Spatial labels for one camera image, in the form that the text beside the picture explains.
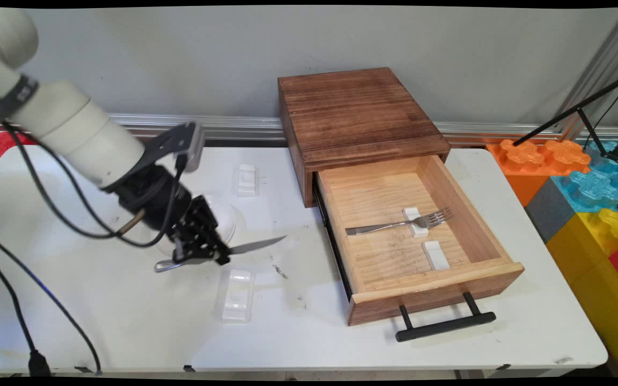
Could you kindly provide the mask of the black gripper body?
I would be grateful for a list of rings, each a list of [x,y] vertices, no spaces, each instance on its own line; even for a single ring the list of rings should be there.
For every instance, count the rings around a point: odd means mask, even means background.
[[[196,199],[179,179],[162,165],[149,166],[102,190],[116,194],[119,204],[130,213],[144,210],[143,222],[156,232],[161,230],[169,202],[172,202],[165,234],[195,234],[191,217]]]

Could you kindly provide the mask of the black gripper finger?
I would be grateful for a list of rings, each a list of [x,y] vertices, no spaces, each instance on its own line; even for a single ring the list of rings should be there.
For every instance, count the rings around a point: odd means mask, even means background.
[[[196,196],[190,205],[190,227],[194,239],[190,246],[190,261],[201,264],[213,261],[229,264],[230,248],[216,231],[218,223],[204,196]]]
[[[205,246],[211,239],[211,223],[181,219],[174,225],[172,236],[175,244],[172,262],[175,264],[203,264],[211,261],[211,250]]]

